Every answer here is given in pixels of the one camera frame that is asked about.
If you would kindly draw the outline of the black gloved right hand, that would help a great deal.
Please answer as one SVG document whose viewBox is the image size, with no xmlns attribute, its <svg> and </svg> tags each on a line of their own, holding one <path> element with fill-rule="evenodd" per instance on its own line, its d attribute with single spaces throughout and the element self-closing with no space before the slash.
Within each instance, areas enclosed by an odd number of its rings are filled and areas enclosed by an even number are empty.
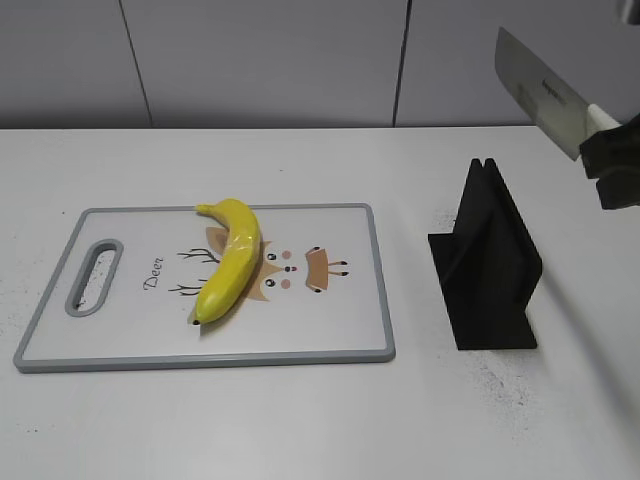
<svg viewBox="0 0 640 480">
<path fill-rule="evenodd" d="M 639 115 L 619 127 L 594 133 L 579 146 L 583 167 L 603 210 L 639 205 Z"/>
</svg>

